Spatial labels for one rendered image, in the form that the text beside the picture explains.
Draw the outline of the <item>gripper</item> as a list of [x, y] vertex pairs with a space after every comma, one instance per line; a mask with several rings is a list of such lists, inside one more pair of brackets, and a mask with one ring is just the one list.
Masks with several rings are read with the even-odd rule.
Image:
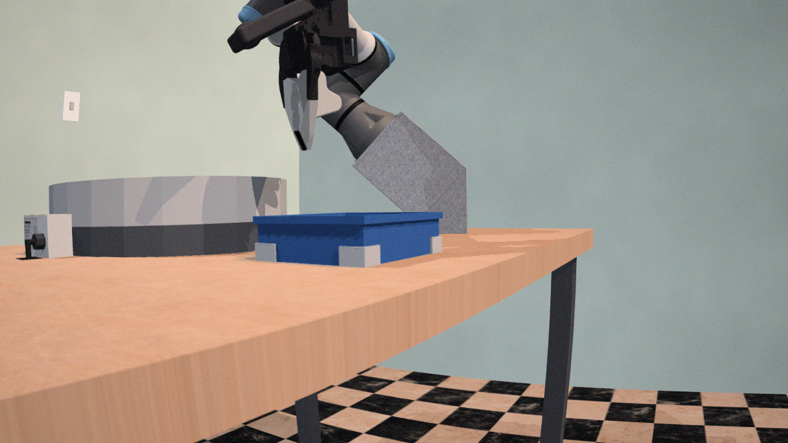
[[342, 99], [327, 88], [326, 76], [358, 64], [356, 28], [349, 28], [347, 0], [310, 2], [313, 12], [284, 31], [279, 45], [279, 93], [301, 151], [312, 149], [316, 119], [342, 107]]

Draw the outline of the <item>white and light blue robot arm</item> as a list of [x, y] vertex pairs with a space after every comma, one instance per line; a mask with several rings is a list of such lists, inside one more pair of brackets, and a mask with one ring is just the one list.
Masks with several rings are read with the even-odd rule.
[[[310, 0], [296, 0], [286, 5], [284, 0], [250, 0], [238, 14], [241, 23], [227, 39], [229, 47], [236, 54], [257, 47], [265, 38], [279, 47], [284, 31], [313, 10]], [[348, 19], [349, 28], [356, 28], [358, 64], [326, 76], [327, 88], [340, 96], [342, 107], [322, 118], [343, 136], [353, 157], [358, 159], [396, 117], [360, 97], [389, 68], [396, 53], [382, 36], [363, 31], [350, 13]]]

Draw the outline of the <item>blue crate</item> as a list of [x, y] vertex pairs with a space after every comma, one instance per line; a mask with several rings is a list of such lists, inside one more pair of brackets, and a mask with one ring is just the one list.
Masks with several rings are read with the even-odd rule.
[[[344, 216], [352, 215], [352, 216]], [[255, 216], [256, 261], [367, 268], [442, 252], [443, 212]]]

